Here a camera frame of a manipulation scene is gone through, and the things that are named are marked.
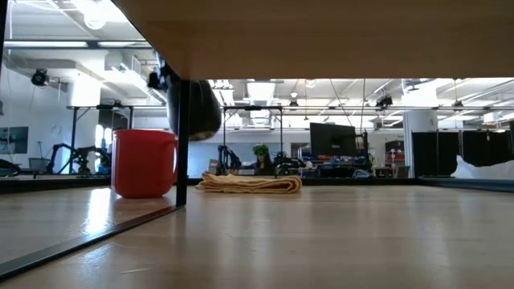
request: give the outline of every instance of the bag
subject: bag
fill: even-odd
[[[148,86],[166,91],[166,107],[169,126],[178,135],[178,105],[181,80],[158,53],[160,68],[150,74]],[[205,80],[190,81],[190,140],[207,140],[221,127],[222,113],[218,100]]]

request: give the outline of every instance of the towel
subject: towel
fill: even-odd
[[[265,179],[204,173],[202,179],[196,188],[207,193],[297,193],[302,187],[298,177]]]

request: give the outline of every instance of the fluorescent light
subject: fluorescent light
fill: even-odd
[[[88,43],[85,41],[5,41],[5,48],[16,48],[16,47],[88,47]]]
[[[152,48],[150,43],[146,41],[99,41],[99,47],[105,48],[124,48],[124,47],[134,47],[134,48]]]
[[[273,97],[274,83],[248,83],[248,94],[253,100],[268,100]]]
[[[308,88],[314,88],[316,86],[316,80],[315,79],[306,79],[305,86],[307,86]]]

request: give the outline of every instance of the black screen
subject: black screen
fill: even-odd
[[[355,157],[355,128],[335,124],[311,123],[311,154],[316,156]]]

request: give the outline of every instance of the robotic arm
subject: robotic arm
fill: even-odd
[[[228,173],[234,173],[241,169],[241,161],[238,156],[230,150],[226,145],[218,146],[218,168],[216,168],[216,175],[227,175]]]
[[[67,167],[67,165],[70,164],[73,161],[75,163],[79,164],[79,173],[80,174],[89,174],[89,173],[91,173],[91,171],[88,168],[88,154],[90,152],[99,153],[100,157],[101,157],[101,160],[102,160],[102,163],[104,163],[105,165],[110,166],[110,164],[111,164],[111,157],[103,149],[99,149],[99,148],[95,147],[94,145],[93,146],[89,146],[89,147],[85,147],[85,148],[72,149],[71,146],[69,146],[67,144],[55,144],[53,146],[53,151],[52,151],[52,154],[51,154],[50,162],[47,165],[46,173],[48,173],[48,174],[53,174],[54,173],[55,156],[57,155],[57,152],[61,148],[69,149],[71,151],[71,153],[70,153],[69,160],[60,169],[60,171],[58,171],[58,173],[62,173],[63,170]]]

